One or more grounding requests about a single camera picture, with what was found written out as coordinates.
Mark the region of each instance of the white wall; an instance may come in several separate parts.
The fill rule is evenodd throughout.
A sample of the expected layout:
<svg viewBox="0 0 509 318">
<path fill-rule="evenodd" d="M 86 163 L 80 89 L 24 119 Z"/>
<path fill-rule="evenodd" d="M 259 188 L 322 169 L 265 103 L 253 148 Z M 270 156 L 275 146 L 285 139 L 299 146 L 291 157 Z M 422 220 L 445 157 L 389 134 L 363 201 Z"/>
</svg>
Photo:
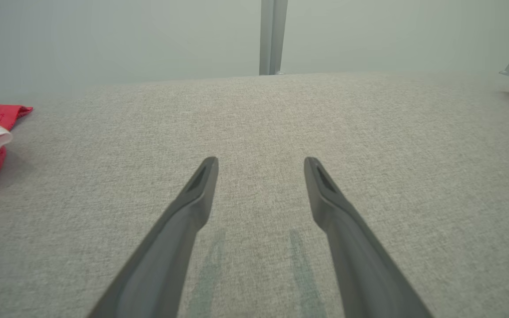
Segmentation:
<svg viewBox="0 0 509 318">
<path fill-rule="evenodd" d="M 497 73 L 509 0 L 290 0 L 281 70 Z"/>
<path fill-rule="evenodd" d="M 0 99 L 258 75 L 259 45 L 258 1 L 0 0 Z"/>
</svg>

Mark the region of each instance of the gray tablecloth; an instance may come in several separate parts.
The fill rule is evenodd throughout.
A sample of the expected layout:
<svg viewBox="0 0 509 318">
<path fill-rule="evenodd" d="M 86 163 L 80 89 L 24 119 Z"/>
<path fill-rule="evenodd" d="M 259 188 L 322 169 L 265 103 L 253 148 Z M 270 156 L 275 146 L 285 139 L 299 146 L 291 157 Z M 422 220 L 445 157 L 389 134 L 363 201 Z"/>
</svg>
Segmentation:
<svg viewBox="0 0 509 318">
<path fill-rule="evenodd" d="M 182 317 L 339 317 L 303 159 L 436 317 L 509 317 L 509 87 L 314 74 L 33 100 L 0 171 L 0 317 L 83 317 L 200 162 L 220 159 Z"/>
</svg>

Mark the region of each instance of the gray fabric surface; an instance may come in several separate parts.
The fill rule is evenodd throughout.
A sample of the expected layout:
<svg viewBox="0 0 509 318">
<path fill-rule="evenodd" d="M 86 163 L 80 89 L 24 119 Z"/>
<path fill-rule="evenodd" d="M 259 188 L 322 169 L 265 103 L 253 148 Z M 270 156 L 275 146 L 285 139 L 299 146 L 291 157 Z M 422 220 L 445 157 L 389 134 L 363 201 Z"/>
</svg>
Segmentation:
<svg viewBox="0 0 509 318">
<path fill-rule="evenodd" d="M 509 317 L 509 87 L 314 74 L 33 99 L 0 171 L 0 317 L 83 317 L 202 159 L 220 159 L 181 317 L 339 317 L 303 159 L 436 317 Z"/>
</svg>

